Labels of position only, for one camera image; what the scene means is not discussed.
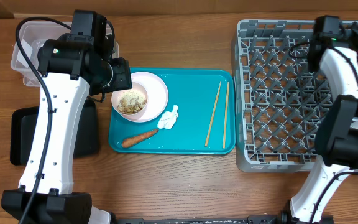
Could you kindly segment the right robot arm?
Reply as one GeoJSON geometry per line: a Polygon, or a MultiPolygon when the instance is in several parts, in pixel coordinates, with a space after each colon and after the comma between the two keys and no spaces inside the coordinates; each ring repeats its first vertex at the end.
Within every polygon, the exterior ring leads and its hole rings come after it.
{"type": "Polygon", "coordinates": [[[318,17],[307,45],[308,69],[324,73],[333,104],[315,136],[313,168],[277,223],[333,223],[322,216],[325,206],[348,176],[358,175],[358,23],[318,17]]]}

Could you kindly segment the wooden chopstick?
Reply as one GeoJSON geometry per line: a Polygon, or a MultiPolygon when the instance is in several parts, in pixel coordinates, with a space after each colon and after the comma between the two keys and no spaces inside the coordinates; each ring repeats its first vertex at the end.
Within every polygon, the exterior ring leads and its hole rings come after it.
{"type": "Polygon", "coordinates": [[[205,140],[205,144],[204,144],[205,147],[207,147],[208,143],[209,143],[209,137],[210,137],[211,129],[213,126],[214,115],[215,115],[215,111],[216,111],[216,107],[217,107],[217,103],[218,103],[218,99],[219,99],[220,89],[221,89],[221,81],[219,82],[218,90],[217,90],[216,97],[214,100],[213,110],[211,113],[211,119],[209,121],[208,132],[207,132],[207,136],[206,136],[206,140],[205,140]]]}
{"type": "Polygon", "coordinates": [[[226,148],[227,114],[228,114],[228,104],[229,104],[229,86],[230,86],[230,83],[227,82],[226,100],[225,100],[225,113],[224,113],[224,127],[223,127],[223,144],[222,144],[223,149],[226,148]]]}

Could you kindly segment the pink bowl with food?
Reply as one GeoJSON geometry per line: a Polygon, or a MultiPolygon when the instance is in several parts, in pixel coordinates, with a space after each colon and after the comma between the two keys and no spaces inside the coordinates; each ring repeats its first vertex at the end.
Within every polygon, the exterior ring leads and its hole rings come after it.
{"type": "Polygon", "coordinates": [[[145,113],[148,94],[143,85],[133,82],[131,89],[113,92],[111,103],[123,118],[134,121],[145,113]]]}

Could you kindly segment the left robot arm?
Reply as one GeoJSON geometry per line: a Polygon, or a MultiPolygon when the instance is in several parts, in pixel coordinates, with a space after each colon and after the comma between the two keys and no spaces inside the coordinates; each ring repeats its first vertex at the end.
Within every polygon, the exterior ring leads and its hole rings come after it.
{"type": "Polygon", "coordinates": [[[40,85],[32,148],[2,208],[19,223],[115,223],[89,193],[73,190],[73,154],[87,98],[132,88],[129,62],[115,58],[112,24],[94,11],[76,10],[67,33],[48,39],[31,65],[40,85]]]}

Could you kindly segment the white tissue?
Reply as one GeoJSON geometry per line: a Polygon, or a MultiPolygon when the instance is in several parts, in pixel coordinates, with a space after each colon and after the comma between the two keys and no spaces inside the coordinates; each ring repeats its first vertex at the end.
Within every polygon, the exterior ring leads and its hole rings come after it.
{"type": "Polygon", "coordinates": [[[157,123],[159,129],[172,129],[178,118],[178,105],[174,105],[172,111],[166,111],[157,123]]]}

